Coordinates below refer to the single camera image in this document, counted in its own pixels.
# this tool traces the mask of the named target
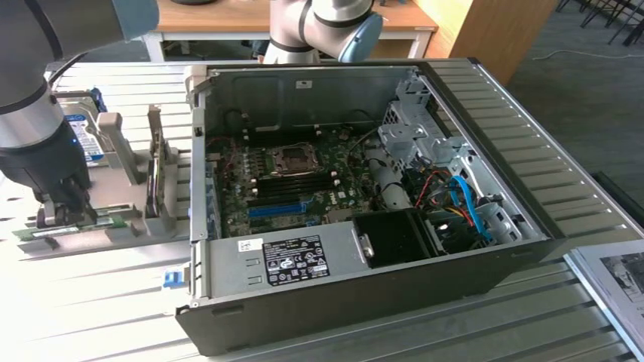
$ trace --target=metal bracket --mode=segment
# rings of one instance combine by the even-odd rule
[[[183,71],[183,83],[186,85],[186,95],[187,95],[187,102],[191,107],[199,106],[198,99],[192,96],[195,94],[195,87],[198,84],[206,82],[208,78],[208,67],[207,66],[187,66],[186,70]]]
[[[370,235],[364,234],[359,236],[360,247],[363,248],[363,254],[367,259],[375,256],[374,246],[371,245]]]
[[[162,110],[156,106],[150,106],[148,121],[152,133],[152,140],[150,141],[152,160],[148,166],[148,188],[143,221],[148,235],[163,236],[172,234],[176,225],[176,217],[168,213],[167,206],[163,203],[166,198],[166,165],[167,163],[174,163],[175,156],[163,137]]]
[[[512,222],[511,215],[495,202],[484,204],[476,208],[476,214],[486,220],[490,225],[490,233],[494,240],[500,244],[516,243],[527,241],[522,231]]]
[[[438,165],[446,166],[450,163],[454,149],[460,147],[464,139],[446,138],[423,103],[392,102],[384,123],[379,129],[380,139],[395,158],[408,164],[420,155]]]
[[[104,156],[108,159],[110,168],[123,169],[131,185],[139,185],[146,176],[138,169],[136,155],[130,147],[128,140],[122,133],[123,117],[119,113],[99,114],[99,130],[107,137]]]

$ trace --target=metal slatted table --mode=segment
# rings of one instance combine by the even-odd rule
[[[11,326],[3,360],[632,360],[562,255],[580,245],[643,238],[644,231],[484,68],[468,60],[430,62],[571,237],[542,264],[515,273],[484,296],[207,359],[167,313],[175,304],[160,292],[164,268],[190,260],[187,242],[87,243],[66,257],[16,262],[24,256],[4,241],[0,268],[11,275],[8,290],[19,292],[0,302],[3,323]],[[186,65],[82,63],[58,86],[100,88],[110,110],[124,116],[134,149],[148,147],[147,105],[162,105],[164,132],[186,165],[179,174],[180,216],[187,216],[190,204]],[[0,188],[3,232],[11,217],[35,207],[28,198],[7,200],[19,192],[24,190],[7,182]],[[88,250],[102,251],[74,255]]]

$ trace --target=cable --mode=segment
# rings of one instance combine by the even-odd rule
[[[466,217],[467,222],[470,223],[470,226],[474,226],[474,220],[472,220],[472,218],[470,217],[470,215],[467,214],[467,211],[466,211],[466,210],[463,210],[463,208],[462,208],[462,207],[459,207],[459,210],[463,212],[463,217]]]
[[[88,53],[80,53],[76,55],[60,68],[56,70],[50,77],[50,80],[47,83],[50,84],[50,87],[54,87],[55,82],[59,80],[60,76],[68,71],[70,68],[84,58],[84,56],[88,55]]]
[[[228,138],[228,137],[215,137],[208,141],[208,144],[206,145],[206,147],[208,147],[215,141],[222,141],[222,140],[228,141],[231,143],[231,148],[232,148],[231,159],[228,160],[228,163],[226,164],[224,168],[222,169],[222,171],[224,171],[232,166],[232,161],[235,160],[235,156],[238,154],[238,148],[236,148],[235,140],[232,138]]]
[[[452,180],[456,181],[459,186],[462,187],[463,196],[466,197],[466,206],[467,206],[470,215],[472,216],[474,225],[476,226],[479,233],[486,237],[486,239],[491,240],[492,239],[491,233],[487,232],[486,226],[483,225],[483,221],[479,218],[479,215],[476,214],[476,210],[474,208],[472,193],[470,192],[470,186],[467,184],[467,181],[460,176],[452,176]],[[460,202],[458,198],[455,199],[454,194],[452,194],[452,200],[454,200],[455,206],[458,206]]]
[[[626,59],[626,58],[644,58],[644,54],[627,54],[622,56],[611,56],[611,55],[602,55],[602,54],[594,54],[594,53],[586,53],[584,51],[567,51],[567,50],[560,50],[560,51],[554,51],[551,52],[546,57],[536,57],[532,58],[532,60],[546,60],[551,59],[551,57],[555,54],[559,53],[574,53],[574,54],[580,54],[580,55],[588,55],[590,57],[598,57],[598,58],[606,58],[606,59]]]
[[[427,198],[434,199],[436,196],[439,196],[440,194],[443,194],[446,191],[450,190],[448,187],[450,187],[450,183],[442,184],[439,187],[436,187],[432,193],[427,195]]]
[[[470,218],[467,212],[462,208],[455,208],[455,207],[448,206],[448,207],[446,207],[446,210],[450,211],[451,213],[458,214],[460,217],[463,217],[466,219],[467,223],[470,224],[470,226],[474,226],[474,221]]]
[[[434,174],[430,175],[430,177],[427,178],[427,180],[424,181],[424,185],[423,185],[423,189],[420,190],[420,196],[416,200],[416,204],[414,205],[415,208],[419,207],[422,201],[423,201],[423,196],[424,196],[424,192],[427,191],[427,188],[430,186],[430,181],[432,180],[432,177],[434,177]]]
[[[370,165],[370,162],[372,162],[372,161],[376,161],[376,162],[378,162],[378,164],[379,164],[382,167],[387,167],[387,163],[386,163],[383,160],[380,160],[380,159],[378,159],[378,158],[375,158],[375,157],[368,158],[367,160],[364,160],[364,162],[367,163],[367,165]]]
[[[350,156],[351,153],[354,152],[355,148],[359,146],[360,143],[364,142],[364,140],[371,136],[372,133],[375,133],[379,130],[380,126],[370,130],[360,138],[358,141],[355,141],[354,145],[351,146],[350,150],[347,151],[347,157],[344,158],[344,164],[347,165],[347,169],[350,170],[351,178],[358,182],[358,190],[360,194],[364,196],[363,188],[360,187],[360,180],[355,178],[354,170],[351,169],[351,164],[350,164]]]
[[[347,114],[350,115],[351,113],[354,112],[358,112],[358,113],[363,113],[367,118],[368,118],[368,121],[374,122],[374,124],[379,124],[378,120],[375,119],[375,117],[372,117],[370,115],[370,113],[364,110],[364,109],[352,109]]]
[[[388,184],[387,184],[387,185],[386,185],[386,186],[384,186],[384,187],[380,189],[380,192],[378,193],[376,197],[378,197],[378,196],[380,196],[380,195],[383,194],[384,190],[387,190],[387,189],[388,189],[388,187],[390,187],[391,185],[396,185],[396,186],[399,186],[399,187],[403,189],[403,191],[404,191],[404,186],[403,186],[403,184],[402,184],[402,183],[398,183],[398,182],[388,183]]]

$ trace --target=chair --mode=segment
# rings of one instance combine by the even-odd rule
[[[555,11],[558,13],[562,12],[562,10],[564,10],[566,8],[566,5],[571,2],[571,0],[560,0],[560,3],[558,4],[556,6],[556,9]],[[586,9],[588,8],[588,6],[591,6],[591,2],[594,2],[594,0],[582,0],[580,1],[580,13],[583,13],[586,11]]]
[[[632,12],[631,12],[630,16],[626,18],[626,21],[622,24],[620,29],[615,32],[614,37],[611,38],[611,40],[608,40],[608,44],[611,44],[614,42],[614,40],[618,37],[618,35],[620,34],[622,30],[624,30],[624,28],[627,26],[632,26],[632,25],[635,25],[636,27],[635,27],[634,31],[631,32],[628,38],[624,40],[624,45],[628,47],[634,42],[636,42],[640,39],[642,31],[643,31],[642,23],[644,22],[644,20],[638,21],[638,23],[635,23],[635,24],[632,24],[630,22],[634,19],[634,15],[640,10],[642,4],[644,4],[644,0],[640,0],[638,5],[635,5],[634,7],[630,6],[630,9],[632,9]]]
[[[610,11],[611,13],[608,15],[608,20],[606,21],[604,25],[604,27],[608,28],[624,11],[626,7],[630,6],[630,4],[631,0],[598,0],[594,9],[591,9],[588,16],[582,22],[582,28],[586,28],[586,26],[588,25],[591,20],[594,20],[594,18],[599,15],[599,13],[604,13],[608,15]]]

